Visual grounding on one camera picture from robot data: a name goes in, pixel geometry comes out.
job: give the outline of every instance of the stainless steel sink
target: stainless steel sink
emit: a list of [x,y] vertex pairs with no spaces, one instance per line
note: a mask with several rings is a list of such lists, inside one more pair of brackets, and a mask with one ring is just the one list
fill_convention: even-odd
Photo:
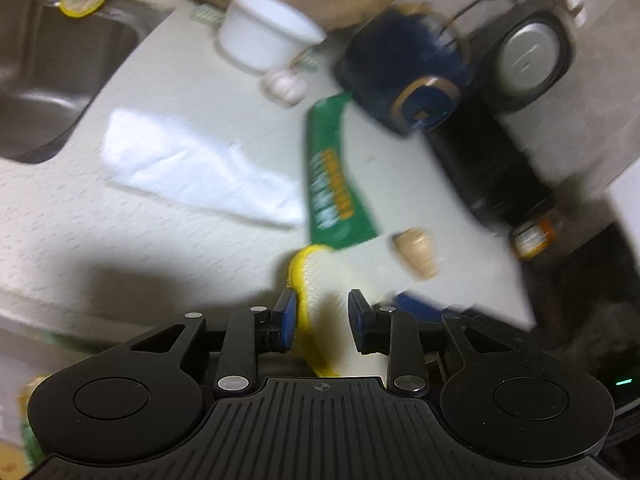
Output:
[[0,0],[0,157],[38,164],[167,12],[107,0],[80,19],[54,0]]

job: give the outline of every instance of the white paper towel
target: white paper towel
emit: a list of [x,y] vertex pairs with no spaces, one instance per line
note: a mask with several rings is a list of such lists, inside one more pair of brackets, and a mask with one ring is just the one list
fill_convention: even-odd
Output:
[[102,145],[108,179],[169,200],[252,220],[300,226],[300,183],[254,166],[239,144],[199,135],[183,120],[115,110]]

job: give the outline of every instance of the white countertop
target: white countertop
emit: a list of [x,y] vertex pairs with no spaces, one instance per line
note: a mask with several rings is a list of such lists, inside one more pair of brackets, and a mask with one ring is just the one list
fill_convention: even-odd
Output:
[[[130,56],[68,144],[37,166],[0,160],[0,316],[37,330],[124,340],[190,310],[271,304],[308,229],[279,230],[193,210],[108,184],[99,153],[117,107],[175,114],[203,135],[242,143],[256,164],[306,183],[304,121],[340,88],[325,65],[284,109],[258,79],[213,48],[212,28],[180,4]],[[346,250],[389,293],[410,289],[447,304],[482,304],[530,324],[518,264],[505,240],[466,211],[421,136],[398,139],[356,105],[344,115],[348,173],[381,235]],[[440,273],[418,282],[390,236],[433,231]]]

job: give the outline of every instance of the white plastic bowl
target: white plastic bowl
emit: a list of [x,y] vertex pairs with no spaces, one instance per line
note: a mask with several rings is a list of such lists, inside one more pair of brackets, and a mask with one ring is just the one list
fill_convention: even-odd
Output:
[[232,59],[260,72],[286,67],[324,30],[280,0],[231,0],[218,43]]

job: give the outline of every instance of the green toothpaste tube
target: green toothpaste tube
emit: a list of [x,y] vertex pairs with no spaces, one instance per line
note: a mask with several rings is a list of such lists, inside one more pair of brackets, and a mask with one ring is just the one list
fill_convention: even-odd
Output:
[[318,101],[307,117],[311,243],[343,249],[378,236],[342,164],[341,121],[351,100],[345,92]]

